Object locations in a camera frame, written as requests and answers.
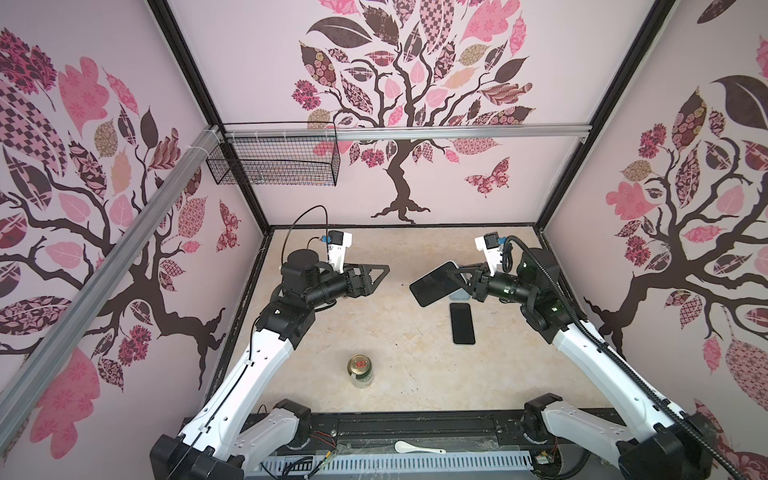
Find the black smartphone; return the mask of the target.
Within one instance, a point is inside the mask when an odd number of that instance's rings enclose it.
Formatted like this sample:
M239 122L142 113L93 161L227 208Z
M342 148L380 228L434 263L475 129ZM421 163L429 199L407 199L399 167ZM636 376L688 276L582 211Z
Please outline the black smartphone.
M476 337L471 306L468 303L451 303L449 311L453 343L456 345L475 345Z
M448 261L411 283L409 291L417 304L425 308L459 290L460 285L450 275L457 269L454 261Z

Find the light blue phone case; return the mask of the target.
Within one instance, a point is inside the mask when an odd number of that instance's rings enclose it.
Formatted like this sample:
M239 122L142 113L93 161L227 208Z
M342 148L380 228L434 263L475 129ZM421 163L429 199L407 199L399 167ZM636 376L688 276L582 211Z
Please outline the light blue phone case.
M462 289L458 289L449 295L449 299L452 302L467 302L471 299L471 295Z

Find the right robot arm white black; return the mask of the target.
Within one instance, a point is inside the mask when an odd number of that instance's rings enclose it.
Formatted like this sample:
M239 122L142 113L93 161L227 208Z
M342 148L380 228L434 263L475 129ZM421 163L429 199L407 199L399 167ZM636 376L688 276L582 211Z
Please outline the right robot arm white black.
M561 290L560 267L550 252L524 248L515 273L477 264L454 268L448 276L475 300L493 297L519 305L526 323L586 375L620 418L611 422L547 393L524 405L521 429L527 440L569 440L626 479L709 477L712 422L702 413L685 413L599 338Z

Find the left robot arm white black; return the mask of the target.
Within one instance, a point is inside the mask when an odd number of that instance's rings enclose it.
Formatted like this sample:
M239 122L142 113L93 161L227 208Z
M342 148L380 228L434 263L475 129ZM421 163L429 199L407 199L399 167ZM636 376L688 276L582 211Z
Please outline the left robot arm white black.
M281 447L303 446L311 411L296 402L281 401L251 427L245 423L315 322L318 310L340 298L372 295L389 272L386 265L336 267L321 261L314 250L292 252L236 366L176 436L163 435L153 445L154 477L242 479Z

